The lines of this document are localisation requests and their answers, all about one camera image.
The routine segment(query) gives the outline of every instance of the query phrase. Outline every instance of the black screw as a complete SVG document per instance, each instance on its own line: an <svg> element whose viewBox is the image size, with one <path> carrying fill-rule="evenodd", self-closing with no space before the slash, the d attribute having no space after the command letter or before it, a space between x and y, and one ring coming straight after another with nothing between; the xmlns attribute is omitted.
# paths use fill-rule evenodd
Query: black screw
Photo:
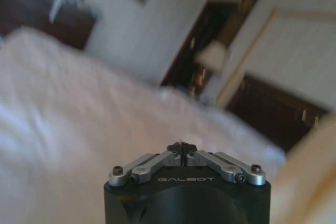
<svg viewBox="0 0 336 224"><path fill-rule="evenodd" d="M251 165L251 171L253 173L261 173L261 166L260 165Z"/></svg>
<svg viewBox="0 0 336 224"><path fill-rule="evenodd" d="M235 181L237 183L244 183L245 182L245 176L242 173L237 173L235 176Z"/></svg>
<svg viewBox="0 0 336 224"><path fill-rule="evenodd" d="M130 176L130 183L133 185L137 185L139 183L139 176L137 174L132 173Z"/></svg>
<svg viewBox="0 0 336 224"><path fill-rule="evenodd" d="M122 172L123 172L123 169L122 169L122 166L120 166L120 165L117 165L113 168L113 174L114 175L120 175L120 174L122 174Z"/></svg>

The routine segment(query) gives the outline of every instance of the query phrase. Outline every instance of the wooden panel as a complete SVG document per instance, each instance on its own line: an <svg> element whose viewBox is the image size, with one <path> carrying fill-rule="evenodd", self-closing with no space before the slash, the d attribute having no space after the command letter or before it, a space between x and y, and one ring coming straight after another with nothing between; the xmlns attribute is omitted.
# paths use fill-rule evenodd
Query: wooden panel
<svg viewBox="0 0 336 224"><path fill-rule="evenodd" d="M0 0L0 34L7 35L22 25L53 35L61 42L84 49L96 19L87 10L63 4L54 23L49 11L54 0Z"/></svg>
<svg viewBox="0 0 336 224"><path fill-rule="evenodd" d="M310 102L272 84L246 76L226 110L231 111L285 152L327 114Z"/></svg>

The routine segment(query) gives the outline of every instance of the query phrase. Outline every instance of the bed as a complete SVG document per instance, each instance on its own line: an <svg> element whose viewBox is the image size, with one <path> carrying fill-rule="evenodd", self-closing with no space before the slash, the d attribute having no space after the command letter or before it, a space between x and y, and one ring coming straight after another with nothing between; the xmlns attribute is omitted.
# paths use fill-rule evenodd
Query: bed
<svg viewBox="0 0 336 224"><path fill-rule="evenodd" d="M284 152L230 113L138 83L30 28L0 49L1 222L104 223L111 167L185 141L260 164Z"/></svg>

